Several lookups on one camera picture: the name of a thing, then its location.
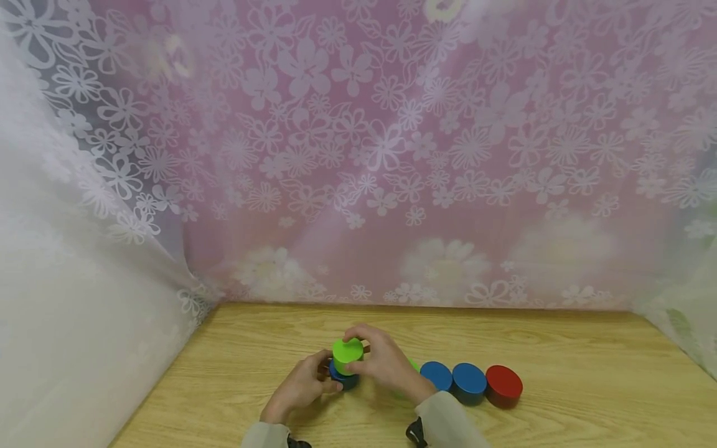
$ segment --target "curtain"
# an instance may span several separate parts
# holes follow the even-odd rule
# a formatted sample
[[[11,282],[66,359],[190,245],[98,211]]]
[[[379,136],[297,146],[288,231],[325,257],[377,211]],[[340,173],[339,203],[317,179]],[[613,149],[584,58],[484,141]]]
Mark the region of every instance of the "curtain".
[[[213,295],[79,149],[4,35],[0,61],[0,446],[106,447]]]
[[[706,296],[660,303],[717,232],[715,0],[0,8],[92,167],[72,177],[84,209],[225,300],[655,310],[676,338],[713,331]]]

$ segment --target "sleeve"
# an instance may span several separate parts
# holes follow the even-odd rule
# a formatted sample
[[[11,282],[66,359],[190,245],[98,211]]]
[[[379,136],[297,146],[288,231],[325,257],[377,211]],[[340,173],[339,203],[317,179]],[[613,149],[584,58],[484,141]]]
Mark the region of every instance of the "sleeve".
[[[288,448],[289,429],[282,424],[254,423],[240,448]]]
[[[448,392],[438,392],[416,407],[423,437],[431,448],[490,448],[465,409]]]

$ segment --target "wrist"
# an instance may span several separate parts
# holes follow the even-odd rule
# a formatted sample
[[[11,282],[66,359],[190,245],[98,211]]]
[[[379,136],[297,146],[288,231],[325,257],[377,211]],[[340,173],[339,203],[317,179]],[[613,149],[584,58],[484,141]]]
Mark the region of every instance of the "wrist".
[[[401,392],[414,406],[423,403],[437,392],[433,383],[415,370],[412,370],[410,374],[407,375],[406,381],[402,381],[402,385]]]
[[[279,400],[275,400],[274,397],[269,399],[269,402],[264,406],[261,415],[259,415],[259,421],[268,424],[283,424],[286,425],[291,414],[291,406],[281,403]]]

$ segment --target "left hand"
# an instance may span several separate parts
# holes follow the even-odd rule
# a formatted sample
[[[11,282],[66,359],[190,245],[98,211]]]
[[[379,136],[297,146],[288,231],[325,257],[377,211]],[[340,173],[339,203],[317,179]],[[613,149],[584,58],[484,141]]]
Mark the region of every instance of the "left hand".
[[[294,409],[307,407],[321,394],[340,391],[341,383],[326,380],[330,357],[331,351],[322,350],[299,361],[269,399],[260,421],[285,424]]]

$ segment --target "table surface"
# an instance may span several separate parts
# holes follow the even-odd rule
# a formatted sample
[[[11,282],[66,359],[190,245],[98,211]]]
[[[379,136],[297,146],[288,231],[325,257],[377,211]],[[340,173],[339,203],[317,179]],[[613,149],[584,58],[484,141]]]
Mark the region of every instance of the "table surface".
[[[494,447],[714,447],[717,383],[636,315],[229,304],[213,313],[112,448],[237,448],[297,360],[367,322],[419,364],[518,372],[520,404],[467,409]],[[370,381],[296,413],[315,448],[409,447],[411,406]]]

